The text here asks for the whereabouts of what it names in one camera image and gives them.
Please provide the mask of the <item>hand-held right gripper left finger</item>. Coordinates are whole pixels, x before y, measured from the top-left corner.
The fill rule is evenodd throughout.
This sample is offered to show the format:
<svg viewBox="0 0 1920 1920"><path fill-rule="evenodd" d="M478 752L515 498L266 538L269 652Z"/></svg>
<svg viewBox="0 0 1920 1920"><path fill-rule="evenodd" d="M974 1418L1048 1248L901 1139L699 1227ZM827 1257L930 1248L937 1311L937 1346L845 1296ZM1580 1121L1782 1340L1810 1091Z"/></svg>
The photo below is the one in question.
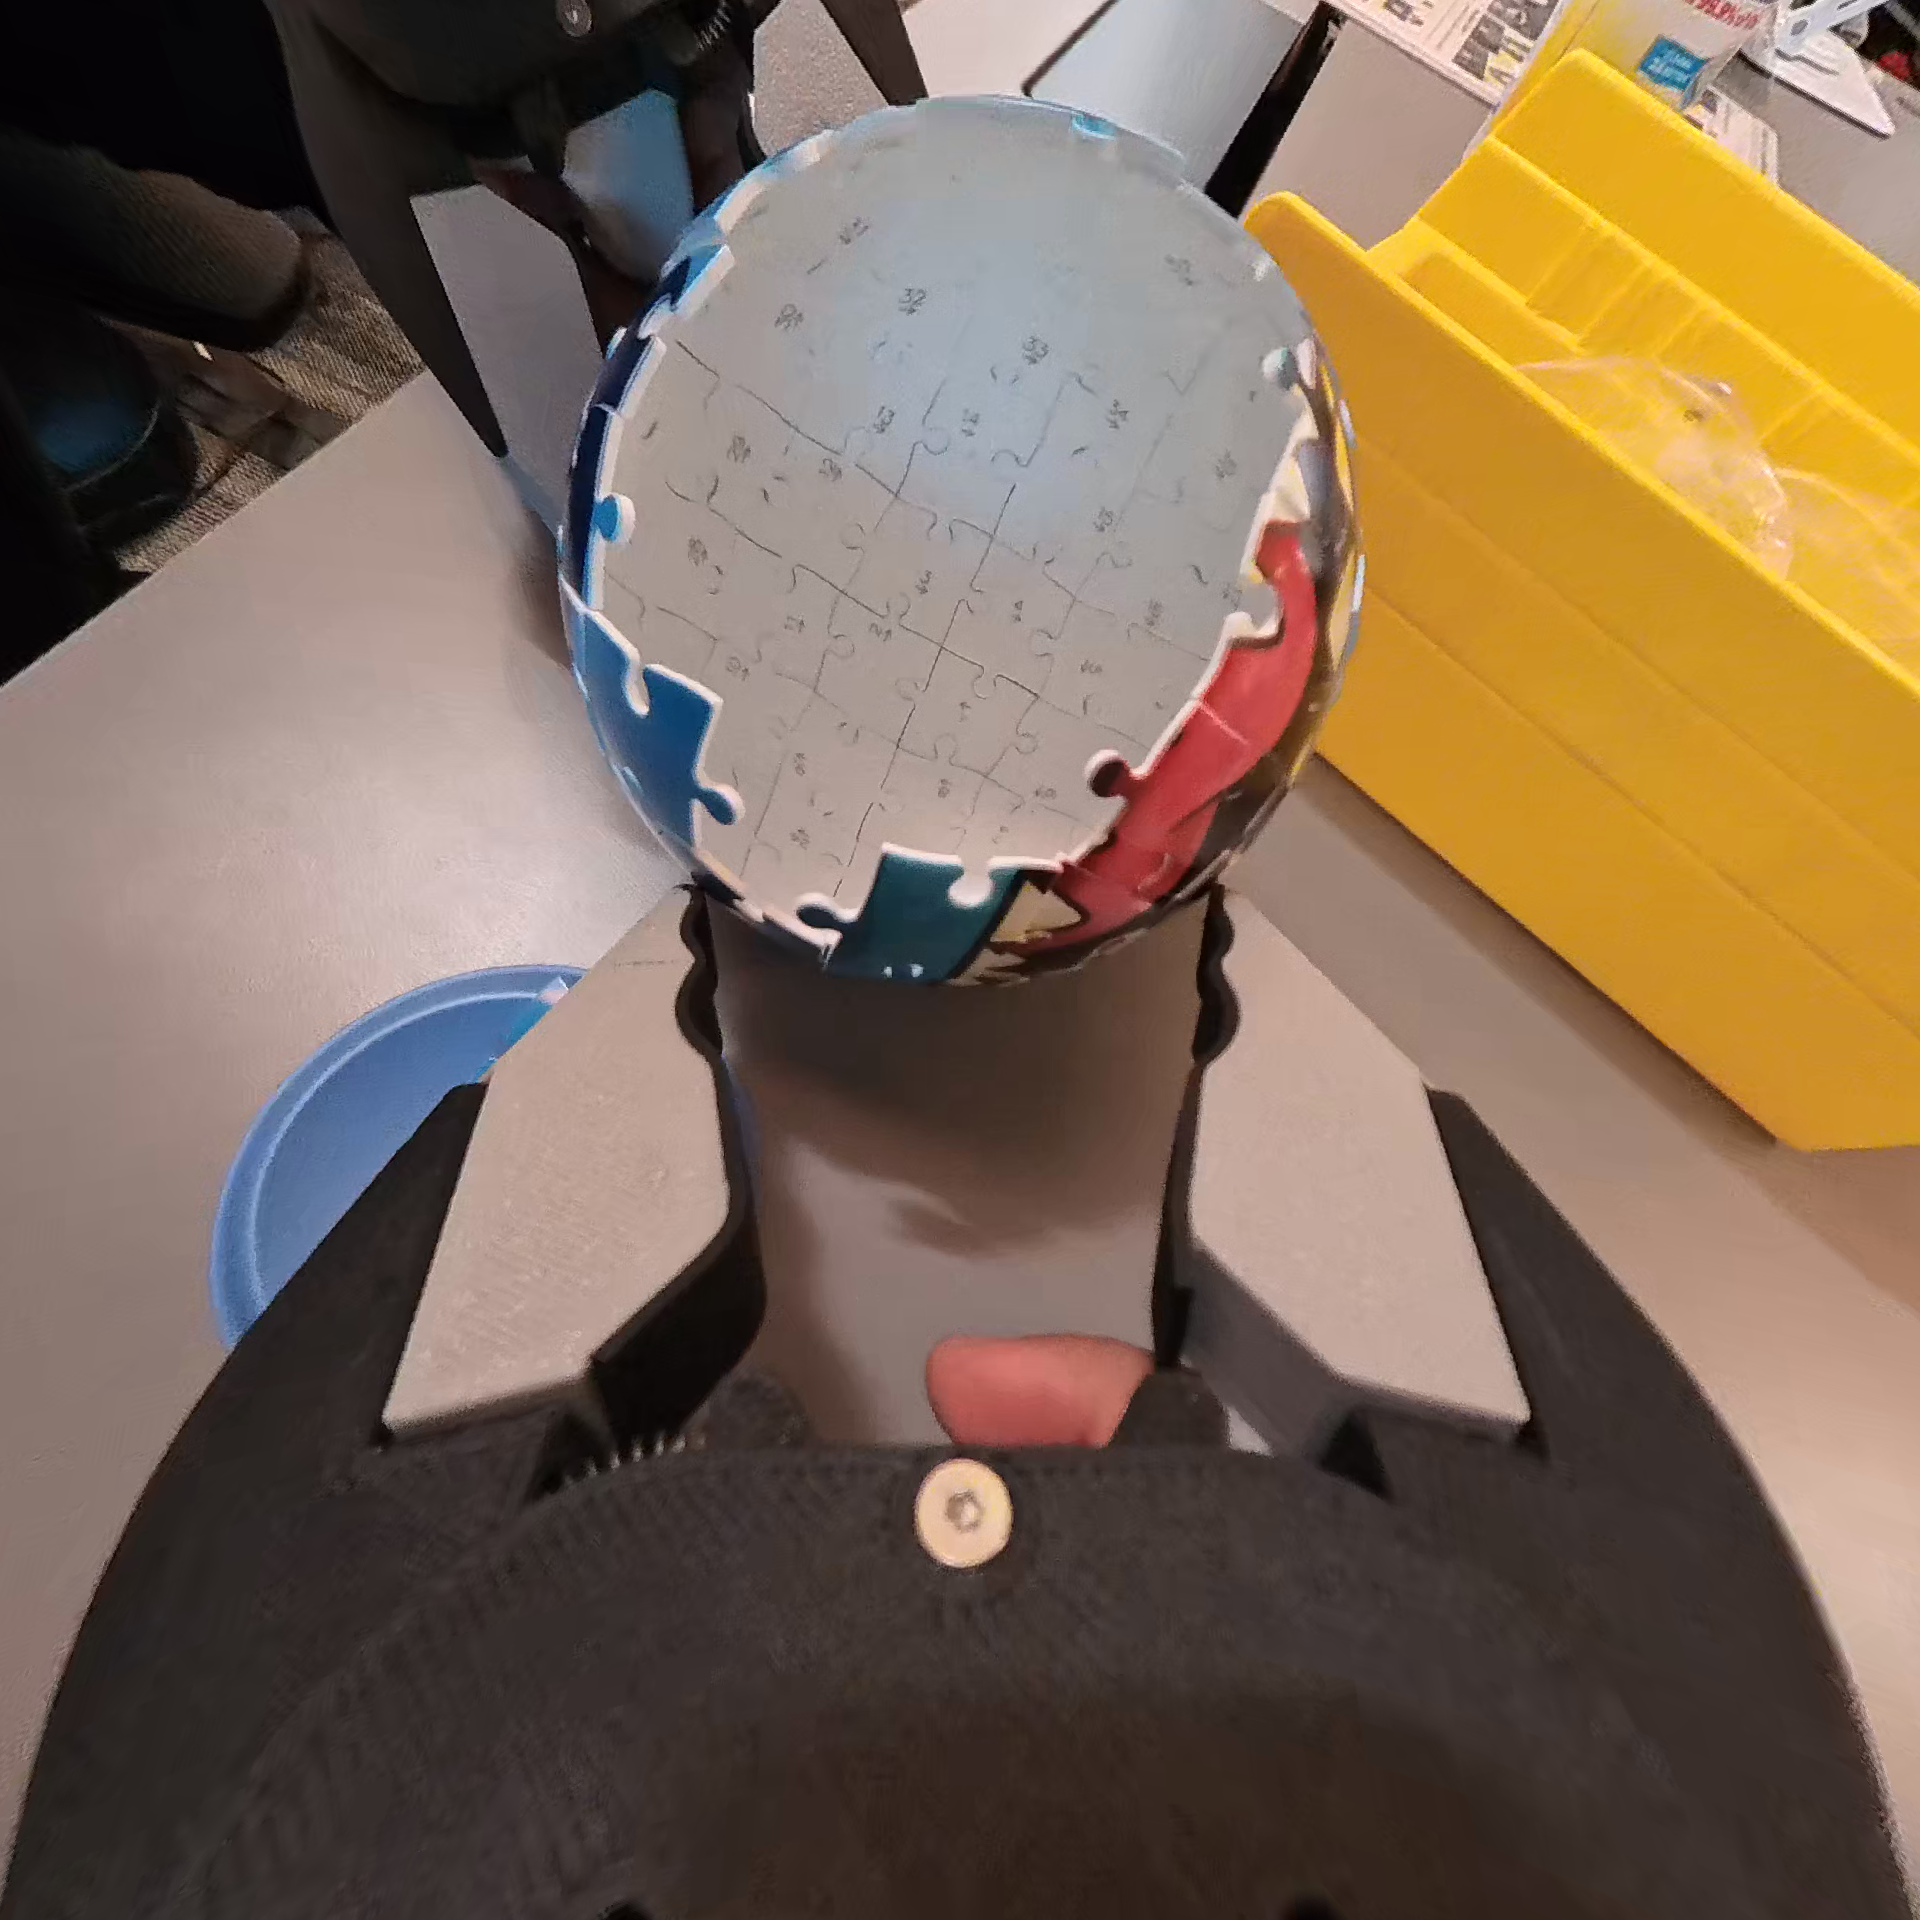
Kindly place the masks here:
<svg viewBox="0 0 1920 1920"><path fill-rule="evenodd" d="M658 1449L765 1311L706 895L680 888L491 1068L384 1405L396 1437L547 1411Z"/></svg>

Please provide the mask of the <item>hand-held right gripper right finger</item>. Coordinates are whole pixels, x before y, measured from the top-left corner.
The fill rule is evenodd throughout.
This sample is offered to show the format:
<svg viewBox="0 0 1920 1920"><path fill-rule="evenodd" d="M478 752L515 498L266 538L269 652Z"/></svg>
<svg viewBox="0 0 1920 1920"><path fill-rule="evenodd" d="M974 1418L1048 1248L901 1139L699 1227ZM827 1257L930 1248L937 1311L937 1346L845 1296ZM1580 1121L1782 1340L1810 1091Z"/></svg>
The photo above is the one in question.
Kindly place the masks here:
<svg viewBox="0 0 1920 1920"><path fill-rule="evenodd" d="M1420 1068L1228 888L1195 989L1156 1355L1245 1451L1318 1455L1371 1411L1517 1437L1530 1402Z"/></svg>

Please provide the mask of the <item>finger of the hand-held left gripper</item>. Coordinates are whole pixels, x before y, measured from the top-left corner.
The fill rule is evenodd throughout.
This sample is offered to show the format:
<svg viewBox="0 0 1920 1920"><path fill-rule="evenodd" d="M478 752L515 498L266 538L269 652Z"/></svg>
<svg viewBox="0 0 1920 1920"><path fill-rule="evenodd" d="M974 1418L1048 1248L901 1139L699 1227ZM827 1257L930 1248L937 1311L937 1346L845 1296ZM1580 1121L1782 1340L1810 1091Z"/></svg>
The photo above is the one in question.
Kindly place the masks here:
<svg viewBox="0 0 1920 1920"><path fill-rule="evenodd" d="M558 538L585 407L633 277L491 185L414 195L425 265L448 312L436 370L518 500Z"/></svg>

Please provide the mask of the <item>blue puzzle ball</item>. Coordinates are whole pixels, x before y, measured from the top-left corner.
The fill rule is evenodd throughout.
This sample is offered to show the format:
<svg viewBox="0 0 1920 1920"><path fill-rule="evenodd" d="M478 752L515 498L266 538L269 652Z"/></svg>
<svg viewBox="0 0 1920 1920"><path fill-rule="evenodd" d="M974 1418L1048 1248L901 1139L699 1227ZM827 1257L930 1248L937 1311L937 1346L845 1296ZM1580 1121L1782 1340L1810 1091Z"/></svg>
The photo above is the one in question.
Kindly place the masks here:
<svg viewBox="0 0 1920 1920"><path fill-rule="evenodd" d="M686 881L830 977L1074 970L1221 883L1358 636L1354 421L1160 143L1027 98L742 176L609 347L560 602Z"/></svg>

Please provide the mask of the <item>blue round ball stand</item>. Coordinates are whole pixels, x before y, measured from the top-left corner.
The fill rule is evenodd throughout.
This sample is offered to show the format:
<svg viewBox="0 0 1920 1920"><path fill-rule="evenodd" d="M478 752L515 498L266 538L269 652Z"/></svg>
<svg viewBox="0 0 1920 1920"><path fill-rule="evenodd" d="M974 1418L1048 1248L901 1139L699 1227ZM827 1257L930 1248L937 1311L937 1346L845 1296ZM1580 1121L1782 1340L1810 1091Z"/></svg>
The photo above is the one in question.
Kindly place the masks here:
<svg viewBox="0 0 1920 1920"><path fill-rule="evenodd" d="M584 977L483 967L424 984L348 1023L278 1083L213 1216L208 1304L226 1351L443 1095L483 1081Z"/></svg>

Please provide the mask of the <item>person's right hand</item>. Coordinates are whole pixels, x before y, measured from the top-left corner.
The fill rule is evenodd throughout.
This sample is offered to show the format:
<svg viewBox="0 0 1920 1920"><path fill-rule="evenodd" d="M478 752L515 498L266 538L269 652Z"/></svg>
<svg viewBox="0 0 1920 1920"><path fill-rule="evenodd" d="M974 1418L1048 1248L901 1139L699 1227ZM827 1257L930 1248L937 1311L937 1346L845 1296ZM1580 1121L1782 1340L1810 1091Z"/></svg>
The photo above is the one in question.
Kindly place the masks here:
<svg viewBox="0 0 1920 1920"><path fill-rule="evenodd" d="M926 1357L933 1418L962 1451L1101 1449L1149 1351L1098 1336L948 1336Z"/></svg>

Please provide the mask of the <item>person's dark clothing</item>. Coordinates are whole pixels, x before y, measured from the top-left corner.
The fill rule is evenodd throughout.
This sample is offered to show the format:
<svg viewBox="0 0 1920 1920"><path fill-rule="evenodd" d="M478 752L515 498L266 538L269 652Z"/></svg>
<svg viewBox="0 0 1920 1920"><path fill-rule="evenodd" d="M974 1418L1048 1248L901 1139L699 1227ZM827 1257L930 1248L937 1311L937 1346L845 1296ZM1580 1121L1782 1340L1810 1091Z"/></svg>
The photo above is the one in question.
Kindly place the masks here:
<svg viewBox="0 0 1920 1920"><path fill-rule="evenodd" d="M320 208L258 3L3 5L3 669L132 586L202 450L132 330L272 345Z"/></svg>

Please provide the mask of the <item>yellow plastic bin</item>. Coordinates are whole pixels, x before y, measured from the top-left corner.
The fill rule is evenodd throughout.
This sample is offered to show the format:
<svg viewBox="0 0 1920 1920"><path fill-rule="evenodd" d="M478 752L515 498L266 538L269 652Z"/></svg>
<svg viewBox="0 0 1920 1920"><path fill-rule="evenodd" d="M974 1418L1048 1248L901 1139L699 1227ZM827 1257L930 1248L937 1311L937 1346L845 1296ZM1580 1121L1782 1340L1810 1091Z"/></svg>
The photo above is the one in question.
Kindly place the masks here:
<svg viewBox="0 0 1920 1920"><path fill-rule="evenodd" d="M1723 378L1914 511L1915 287L1594 55L1377 247L1291 195L1248 226L1358 439L1323 754L1782 1143L1915 1146L1915 673L1528 373Z"/></svg>

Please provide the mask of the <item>clear plastic bag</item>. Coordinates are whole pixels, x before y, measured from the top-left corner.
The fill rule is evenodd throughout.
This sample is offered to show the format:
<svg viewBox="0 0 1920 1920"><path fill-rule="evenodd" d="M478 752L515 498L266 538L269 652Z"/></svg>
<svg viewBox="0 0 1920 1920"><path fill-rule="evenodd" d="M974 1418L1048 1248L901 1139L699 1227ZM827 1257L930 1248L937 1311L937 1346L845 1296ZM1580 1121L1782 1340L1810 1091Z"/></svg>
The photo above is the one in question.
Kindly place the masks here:
<svg viewBox="0 0 1920 1920"><path fill-rule="evenodd" d="M1738 392L1643 356L1524 363L1521 373L1776 580L1888 655L1915 649L1915 515L1809 468L1776 465Z"/></svg>

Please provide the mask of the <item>printed paper sheet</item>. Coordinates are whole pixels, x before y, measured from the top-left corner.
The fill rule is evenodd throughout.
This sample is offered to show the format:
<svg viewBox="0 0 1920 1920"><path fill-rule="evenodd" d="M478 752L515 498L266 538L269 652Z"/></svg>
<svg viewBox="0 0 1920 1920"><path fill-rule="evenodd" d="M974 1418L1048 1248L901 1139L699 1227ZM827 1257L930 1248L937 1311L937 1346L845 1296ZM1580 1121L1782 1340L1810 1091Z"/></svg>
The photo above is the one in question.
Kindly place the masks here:
<svg viewBox="0 0 1920 1920"><path fill-rule="evenodd" d="M1558 11L1557 3L1329 5L1491 111L1504 103Z"/></svg>

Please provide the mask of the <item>small blue white carton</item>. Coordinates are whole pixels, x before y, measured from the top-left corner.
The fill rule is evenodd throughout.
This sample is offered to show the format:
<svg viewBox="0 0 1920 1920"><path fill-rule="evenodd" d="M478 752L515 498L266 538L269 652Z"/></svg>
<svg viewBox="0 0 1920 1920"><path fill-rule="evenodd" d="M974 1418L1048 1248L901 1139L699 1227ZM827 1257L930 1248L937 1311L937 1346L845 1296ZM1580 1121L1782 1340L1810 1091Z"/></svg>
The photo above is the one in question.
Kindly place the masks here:
<svg viewBox="0 0 1920 1920"><path fill-rule="evenodd" d="M1668 108L1691 113L1748 40L1750 34L1709 40L1697 29L1658 33L1645 36L1625 72Z"/></svg>

